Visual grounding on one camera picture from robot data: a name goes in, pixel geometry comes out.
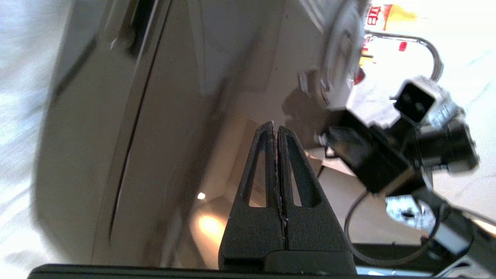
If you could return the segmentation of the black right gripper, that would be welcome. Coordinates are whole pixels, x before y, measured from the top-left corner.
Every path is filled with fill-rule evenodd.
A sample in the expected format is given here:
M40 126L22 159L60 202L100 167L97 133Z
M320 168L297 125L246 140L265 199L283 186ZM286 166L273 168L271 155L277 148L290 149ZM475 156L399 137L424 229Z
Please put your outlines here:
M349 110L326 110L321 129L325 145L374 194L408 195L426 187L423 172L407 151L419 131L400 117L392 126L366 124Z

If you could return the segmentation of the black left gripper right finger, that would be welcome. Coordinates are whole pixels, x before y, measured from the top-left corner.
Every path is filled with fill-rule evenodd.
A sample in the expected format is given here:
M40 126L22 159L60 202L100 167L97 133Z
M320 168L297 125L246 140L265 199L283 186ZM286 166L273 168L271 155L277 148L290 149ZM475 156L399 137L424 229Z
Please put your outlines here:
M277 137L284 250L278 263L297 274L355 274L344 232L296 134Z

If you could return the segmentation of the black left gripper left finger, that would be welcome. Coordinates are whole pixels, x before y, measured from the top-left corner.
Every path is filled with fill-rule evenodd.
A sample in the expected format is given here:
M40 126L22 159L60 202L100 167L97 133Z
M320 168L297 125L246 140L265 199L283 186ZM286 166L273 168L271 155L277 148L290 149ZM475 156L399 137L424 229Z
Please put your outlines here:
M249 205L259 155L265 159L266 206ZM266 256L286 247L281 201L281 179L274 122L260 125L254 133L234 203L220 244L220 270L262 271Z

